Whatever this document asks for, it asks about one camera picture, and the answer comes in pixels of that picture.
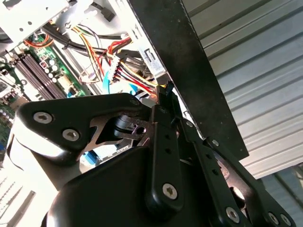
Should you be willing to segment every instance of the corrugated metal wall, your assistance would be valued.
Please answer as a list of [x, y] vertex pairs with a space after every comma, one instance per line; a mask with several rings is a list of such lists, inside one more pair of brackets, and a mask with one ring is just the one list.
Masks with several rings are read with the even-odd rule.
[[296, 225], [303, 226], [303, 181], [297, 177], [295, 169], [287, 168], [274, 175], [262, 178], [268, 193], [294, 219]]
[[303, 162], [303, 0], [183, 0], [256, 177]]

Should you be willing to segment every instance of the gray metal surface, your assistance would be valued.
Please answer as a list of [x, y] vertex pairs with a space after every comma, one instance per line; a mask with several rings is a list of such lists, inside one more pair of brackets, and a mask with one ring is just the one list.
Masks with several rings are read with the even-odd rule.
[[260, 178], [303, 162], [303, 1], [183, 0]]
[[274, 175], [262, 178], [268, 193], [294, 219], [297, 226], [303, 226], [303, 184], [295, 170], [287, 168]]
[[67, 7], [65, 0], [22, 0], [11, 8], [0, 4], [0, 27], [18, 44]]
[[93, 0], [79, 0], [73, 6], [69, 7], [68, 10], [62, 12], [55, 22], [60, 32], [62, 34], [67, 33], [70, 29], [74, 28], [82, 20], [87, 18], [88, 15], [86, 14], [89, 13], [89, 11], [86, 12], [86, 10], [93, 2]]

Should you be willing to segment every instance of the white wire connector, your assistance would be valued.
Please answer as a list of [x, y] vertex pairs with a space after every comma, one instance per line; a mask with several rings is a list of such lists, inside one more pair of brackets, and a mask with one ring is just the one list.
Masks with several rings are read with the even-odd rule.
[[119, 62], [120, 62], [120, 58], [113, 55], [113, 60], [111, 62], [110, 68], [108, 70], [108, 80], [109, 81], [113, 80], [114, 75], [118, 69]]

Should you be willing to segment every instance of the ram slot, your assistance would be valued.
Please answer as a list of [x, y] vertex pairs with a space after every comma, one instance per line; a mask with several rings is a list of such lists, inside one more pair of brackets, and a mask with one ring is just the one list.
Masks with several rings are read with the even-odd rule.
[[29, 81], [29, 83], [35, 89], [37, 89], [42, 98], [45, 100], [53, 99], [51, 94], [48, 93], [48, 91], [42, 86], [42, 84], [34, 77], [34, 75], [26, 68], [22, 62], [17, 61], [15, 66], [20, 71], [20, 73], [22, 73], [22, 75]]
[[50, 93], [55, 98], [65, 98], [66, 94], [61, 91], [56, 84], [52, 82], [52, 80], [48, 77], [48, 75], [42, 70], [42, 68], [39, 66], [39, 64], [35, 61], [35, 59], [27, 54], [24, 62], [30, 67], [34, 75], [39, 79], [46, 89], [50, 91]]

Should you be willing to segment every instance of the yellow wire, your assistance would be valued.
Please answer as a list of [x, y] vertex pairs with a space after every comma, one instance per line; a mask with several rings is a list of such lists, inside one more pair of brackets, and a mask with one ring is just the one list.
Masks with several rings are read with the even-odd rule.
[[80, 38], [82, 39], [82, 41], [84, 42], [86, 49], [88, 50], [89, 53], [89, 57], [93, 60], [93, 62], [95, 63], [95, 68], [98, 68], [98, 64], [97, 64], [97, 55], [96, 53], [93, 51], [92, 46], [90, 45], [90, 43], [88, 42], [88, 40], [83, 36], [82, 32], [77, 28], [73, 28], [72, 29], [74, 32], [76, 32]]
[[125, 67], [127, 69], [127, 71], [129, 71], [133, 76], [137, 77], [139, 80], [145, 82], [146, 84], [148, 84], [149, 86], [152, 86], [152, 87], [156, 87], [158, 86], [158, 84], [154, 84], [154, 83], [151, 83], [150, 81], [140, 77], [137, 73], [135, 73], [134, 71], [132, 71], [127, 65], [125, 65], [123, 62], [120, 62], [121, 65], [123, 65], [123, 67]]
[[129, 84], [132, 84], [132, 85], [134, 85], [134, 86], [136, 86], [137, 88], [139, 88], [140, 90], [143, 90], [143, 91], [145, 91], [147, 94], [151, 94], [151, 92], [149, 92], [148, 90], [146, 90], [145, 88], [143, 88], [143, 87], [139, 87], [137, 84], [135, 84], [135, 83], [133, 83], [133, 82], [131, 82], [131, 81], [129, 81], [129, 80], [126, 80], [126, 79], [123, 79], [123, 78], [121, 78], [121, 77], [119, 77], [119, 76], [116, 76], [116, 78], [119, 78], [119, 80], [124, 80], [124, 81], [126, 81], [127, 83], [129, 83]]

